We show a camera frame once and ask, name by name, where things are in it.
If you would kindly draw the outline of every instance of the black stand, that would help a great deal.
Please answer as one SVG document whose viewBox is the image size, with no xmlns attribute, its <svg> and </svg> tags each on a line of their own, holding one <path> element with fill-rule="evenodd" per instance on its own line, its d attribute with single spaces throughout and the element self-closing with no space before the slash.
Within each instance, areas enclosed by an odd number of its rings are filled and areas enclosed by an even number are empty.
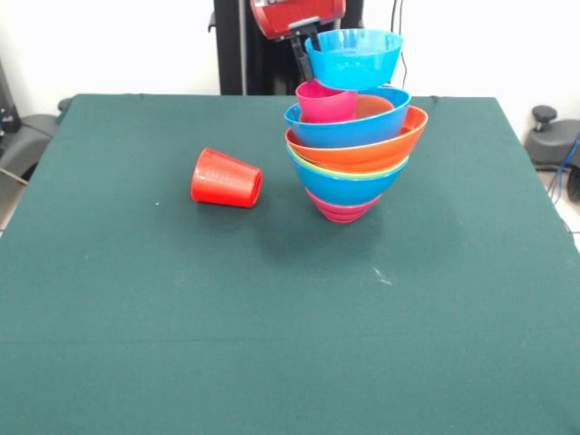
<svg viewBox="0 0 580 435">
<path fill-rule="evenodd" d="M 20 130 L 20 126 L 20 116 L 0 63 L 0 140 L 4 132 L 16 133 Z"/>
</svg>

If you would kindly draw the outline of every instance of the black cable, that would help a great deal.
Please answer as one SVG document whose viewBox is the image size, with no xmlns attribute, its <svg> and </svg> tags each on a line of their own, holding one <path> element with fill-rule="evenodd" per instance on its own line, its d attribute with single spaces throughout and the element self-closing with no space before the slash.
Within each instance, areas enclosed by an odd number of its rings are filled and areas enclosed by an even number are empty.
<svg viewBox="0 0 580 435">
<path fill-rule="evenodd" d="M 394 34 L 395 32 L 395 14 L 397 13 L 397 3 L 399 0 L 394 0 L 392 2 L 392 12 L 391 12 L 391 33 Z"/>
<path fill-rule="evenodd" d="M 402 35 L 402 4 L 405 0 L 401 0 L 401 5 L 399 6 L 399 35 Z M 405 62 L 405 53 L 401 49 L 401 60 L 402 66 L 405 69 L 405 74 L 402 76 L 402 89 L 405 89 L 405 82 L 407 82 L 407 63 Z"/>
</svg>

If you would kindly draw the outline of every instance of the plastic bowl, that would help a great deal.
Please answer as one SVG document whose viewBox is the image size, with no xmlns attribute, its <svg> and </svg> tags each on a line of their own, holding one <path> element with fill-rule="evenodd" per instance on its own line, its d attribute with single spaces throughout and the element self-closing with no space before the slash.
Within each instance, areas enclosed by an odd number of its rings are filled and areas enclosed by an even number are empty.
<svg viewBox="0 0 580 435">
<path fill-rule="evenodd" d="M 374 179 L 342 179 L 316 172 L 289 151 L 288 155 L 302 184 L 317 198 L 338 206 L 355 206 L 378 197 L 397 179 L 407 163 L 405 160 L 405 164 L 394 172 Z"/>
<path fill-rule="evenodd" d="M 313 170 L 314 172 L 318 172 L 324 175 L 329 175 L 331 177 L 336 177 L 338 179 L 376 179 L 377 177 L 382 177 L 383 175 L 388 175 L 391 172 L 394 172 L 401 166 L 407 164 L 408 157 L 403 158 L 403 160 L 398 161 L 395 165 L 378 170 L 376 172 L 367 172 L 367 173 L 352 173 L 352 172 L 341 172 L 339 170 L 331 170 L 326 168 L 321 168 L 320 166 L 315 165 L 313 162 L 308 161 L 300 157 L 296 151 L 292 149 L 292 147 L 288 146 L 287 151 L 292 154 L 292 156 L 300 162 L 301 165 L 306 166 L 307 168 Z"/>
<path fill-rule="evenodd" d="M 318 34 L 321 51 L 306 40 L 314 77 L 332 88 L 363 90 L 391 81 L 402 38 L 383 30 L 343 29 Z"/>
<path fill-rule="evenodd" d="M 310 190 L 306 190 L 308 196 L 314 201 L 316 208 L 328 219 L 337 224 L 350 224 L 356 219 L 362 217 L 369 211 L 372 206 L 374 206 L 381 195 L 377 198 L 365 202 L 364 204 L 359 204 L 356 206 L 337 206 L 336 204 L 331 204 L 330 202 L 322 201 L 312 194 Z"/>
<path fill-rule="evenodd" d="M 428 118 L 427 112 L 411 106 L 399 136 L 361 147 L 340 149 L 305 147 L 290 129 L 286 132 L 286 143 L 296 154 L 313 162 L 319 168 L 357 174 L 376 172 L 391 167 L 411 154 L 425 130 Z"/>
<path fill-rule="evenodd" d="M 354 119 L 356 91 L 324 86 L 317 80 L 296 88 L 298 104 L 306 122 L 340 122 Z"/>
<path fill-rule="evenodd" d="M 357 108 L 357 119 L 354 121 L 310 123 L 300 121 L 302 111 L 295 104 L 285 112 L 285 119 L 302 144 L 314 148 L 355 147 L 395 137 L 407 116 L 411 101 L 409 93 L 392 87 L 380 87 L 360 94 L 386 99 L 392 103 L 393 109 L 362 117 Z"/>
</svg>

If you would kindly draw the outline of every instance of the pink cup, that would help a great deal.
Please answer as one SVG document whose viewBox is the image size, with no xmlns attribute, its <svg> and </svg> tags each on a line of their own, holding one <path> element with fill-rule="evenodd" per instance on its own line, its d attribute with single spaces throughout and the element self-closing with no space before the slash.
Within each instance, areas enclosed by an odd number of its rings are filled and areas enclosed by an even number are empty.
<svg viewBox="0 0 580 435">
<path fill-rule="evenodd" d="M 312 80 L 296 88 L 296 97 L 305 122 L 341 122 L 354 119 L 356 91 L 341 91 Z"/>
<path fill-rule="evenodd" d="M 336 204 L 331 204 L 330 202 L 322 201 L 321 199 L 315 197 L 310 190 L 306 189 L 306 193 L 310 196 L 316 208 L 324 215 L 328 220 L 335 222 L 337 224 L 350 224 L 356 219 L 362 217 L 369 211 L 372 206 L 374 206 L 381 195 L 375 199 L 371 199 L 369 202 L 364 204 L 358 204 L 356 206 L 337 206 Z"/>
</svg>

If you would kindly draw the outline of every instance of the plastic cup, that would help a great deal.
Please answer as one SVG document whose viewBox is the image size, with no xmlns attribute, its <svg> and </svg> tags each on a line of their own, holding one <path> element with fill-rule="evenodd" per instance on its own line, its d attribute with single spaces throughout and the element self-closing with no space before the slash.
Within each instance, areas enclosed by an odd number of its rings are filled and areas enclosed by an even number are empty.
<svg viewBox="0 0 580 435">
<path fill-rule="evenodd" d="M 341 122 L 354 119 L 356 91 L 341 91 L 312 80 L 296 88 L 296 97 L 305 122 Z"/>
<path fill-rule="evenodd" d="M 191 198 L 224 206 L 251 208 L 262 188 L 262 171 L 210 148 L 201 151 L 191 180 Z"/>
</svg>

